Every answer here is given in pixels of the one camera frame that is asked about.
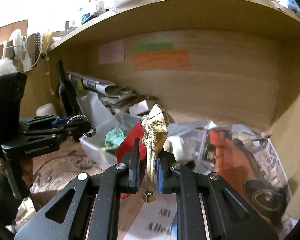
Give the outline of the right hand holding gripper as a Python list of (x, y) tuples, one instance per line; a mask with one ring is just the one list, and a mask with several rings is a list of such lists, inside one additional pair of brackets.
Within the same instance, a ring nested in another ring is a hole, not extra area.
[(0, 172), (7, 178), (12, 196), (23, 200), (30, 195), (33, 185), (33, 159), (6, 160), (0, 158)]

